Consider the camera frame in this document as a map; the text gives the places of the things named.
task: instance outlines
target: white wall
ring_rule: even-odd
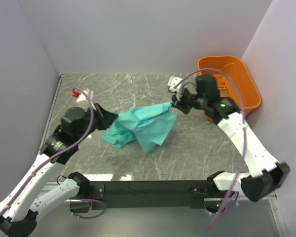
[[[35,159],[58,77],[17,0],[0,0],[0,201]]]
[[[248,120],[292,170],[277,195],[289,234],[296,237],[296,0],[273,0],[243,61],[262,96],[262,106]]]
[[[271,0],[19,0],[61,73],[190,72],[241,57]]]

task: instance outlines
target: teal cloth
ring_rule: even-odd
[[[117,113],[102,139],[118,148],[137,140],[144,152],[150,152],[163,144],[173,127],[177,115],[169,110],[171,105],[166,102]]]

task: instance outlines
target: gray marble surface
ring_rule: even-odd
[[[171,100],[167,82],[182,74],[78,74],[65,75],[54,107],[49,133],[59,124],[69,107],[76,106],[73,87],[95,92],[93,101],[108,111],[128,111]],[[95,131],[59,174],[78,171],[93,180],[191,180],[206,179],[225,170],[233,172],[240,154],[228,137],[202,111],[177,114],[165,143],[150,153],[137,142],[118,149],[102,140],[105,131]]]

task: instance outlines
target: pink cable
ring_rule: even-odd
[[[232,208],[233,208],[233,206],[237,203],[237,200],[238,200],[238,198],[239,198],[239,192],[236,192],[230,199],[231,200],[233,200],[235,198],[235,200],[232,202],[232,204],[230,205],[230,207],[227,209],[227,210],[225,210],[225,211],[223,211],[222,213],[221,213],[221,215],[223,215],[223,214],[226,214],[228,211],[230,211]]]
[[[70,200],[80,200],[80,201],[97,202],[97,203],[99,203],[99,204],[101,204],[101,205],[103,206],[103,210],[102,210],[99,214],[97,214],[97,215],[95,215],[95,216],[80,216],[80,215],[78,215],[78,214],[76,214],[76,213],[72,213],[74,216],[76,216],[76,217],[78,217],[78,218],[81,218],[81,219],[93,219],[93,218],[97,218],[97,217],[101,216],[101,215],[105,212],[105,210],[107,209],[107,207],[106,207],[106,205],[105,205],[104,202],[99,201],[99,200],[95,200],[95,199],[87,199],[87,198],[71,198]]]
[[[227,80],[230,82],[230,84],[232,85],[232,87],[234,88],[234,90],[236,91],[237,95],[238,95],[238,99],[239,99],[239,102],[240,102],[240,110],[241,110],[241,113],[242,113],[242,124],[245,124],[245,106],[244,106],[244,103],[243,103],[243,99],[242,99],[242,96],[241,96],[241,93],[237,87],[237,85],[235,84],[235,82],[224,72],[216,69],[216,68],[202,68],[202,69],[199,69],[193,73],[191,73],[190,75],[188,75],[187,77],[185,77],[184,79],[182,79],[181,81],[179,81],[179,83],[177,85],[174,86],[174,88],[177,88],[183,81],[185,81],[186,79],[188,79],[190,76],[196,74],[196,73],[200,73],[200,72],[203,72],[203,71],[212,71],[212,72],[216,72],[216,73],[219,73],[221,75],[223,75],[225,78],[227,78]],[[211,222],[208,224],[208,227],[207,229],[209,230],[213,225],[214,223],[217,221],[217,219],[219,218],[219,216],[221,215],[221,213],[224,211],[225,207],[228,205],[228,203],[232,200],[231,198],[228,199],[228,197],[230,196],[231,192],[232,192],[232,189],[234,188],[236,182],[237,182],[237,179],[240,175],[240,172],[243,168],[243,166],[245,165],[245,157],[246,157],[246,152],[247,152],[247,130],[246,130],[246,127],[244,126],[243,127],[243,142],[244,142],[244,145],[243,145],[243,151],[242,151],[242,159],[240,161],[240,164],[239,164],[239,167],[238,167],[238,170],[236,172],[236,175],[229,187],[229,190],[227,191],[226,195],[225,195],[225,198],[223,199],[222,201],[222,204],[221,206],[219,207],[217,213],[215,214],[215,216],[212,218]]]
[[[33,172],[32,175],[29,176],[25,182],[23,183],[23,185],[20,187],[20,189],[15,193],[15,195],[11,198],[11,200],[7,203],[6,207],[0,212],[0,217],[11,207],[11,205],[14,203],[14,201],[20,196],[20,194],[23,192],[23,190],[26,188],[26,186],[29,184],[29,182],[31,181],[31,179],[33,177],[35,177],[35,175],[39,172],[40,169],[42,169],[46,164],[48,164],[51,160],[57,158],[58,156],[62,155],[63,153],[69,151],[70,149],[72,149],[73,147],[79,145],[89,134],[92,124],[93,124],[93,120],[94,120],[94,111],[93,111],[93,103],[91,101],[91,99],[89,98],[89,96],[80,88],[74,88],[74,90],[79,91],[81,94],[83,94],[85,96],[85,98],[87,99],[87,101],[90,104],[90,122],[89,125],[85,131],[85,133],[79,138],[78,141],[76,141],[75,143],[73,143],[72,145],[68,146],[66,149],[63,149],[62,151],[54,154],[53,156],[51,156],[49,159],[47,159],[46,161],[44,161],[42,164],[40,164]]]

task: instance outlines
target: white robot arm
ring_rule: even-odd
[[[92,100],[93,92],[88,89],[85,95]],[[74,172],[59,186],[38,197],[46,183],[65,166],[70,157],[78,151],[77,141],[95,129],[110,127],[118,115],[105,111],[99,104],[93,104],[93,121],[89,102],[83,94],[76,91],[79,107],[68,109],[61,124],[43,144],[29,171],[15,189],[0,202],[0,229],[9,237],[27,237],[36,224],[48,212],[73,197],[88,197],[89,180]]]
[[[279,188],[290,172],[289,166],[280,163],[262,145],[247,122],[243,124],[243,115],[236,103],[230,98],[221,98],[217,89],[216,79],[212,75],[196,77],[196,94],[191,94],[183,84],[181,78],[171,77],[169,91],[173,106],[188,114],[191,109],[204,110],[209,117],[233,142],[239,153],[243,152],[244,131],[246,126],[247,151],[244,157],[249,169],[248,173],[239,174],[232,191],[241,192],[251,201],[258,201],[270,192]],[[210,187],[213,192],[229,190],[236,173],[219,171],[210,177]]]

